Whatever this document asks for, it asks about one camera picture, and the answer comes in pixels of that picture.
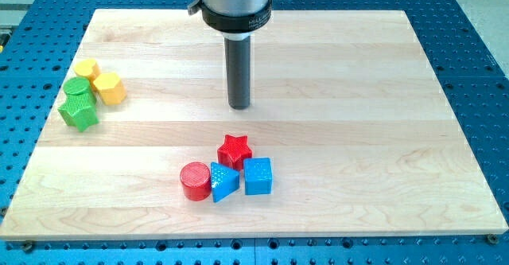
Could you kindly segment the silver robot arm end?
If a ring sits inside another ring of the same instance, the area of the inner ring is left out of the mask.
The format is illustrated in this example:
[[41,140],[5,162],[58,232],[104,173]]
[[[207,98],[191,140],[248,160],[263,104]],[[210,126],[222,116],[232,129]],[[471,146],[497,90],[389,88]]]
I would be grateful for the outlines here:
[[222,33],[251,33],[271,17],[272,0],[194,0],[188,14],[201,13],[204,22]]

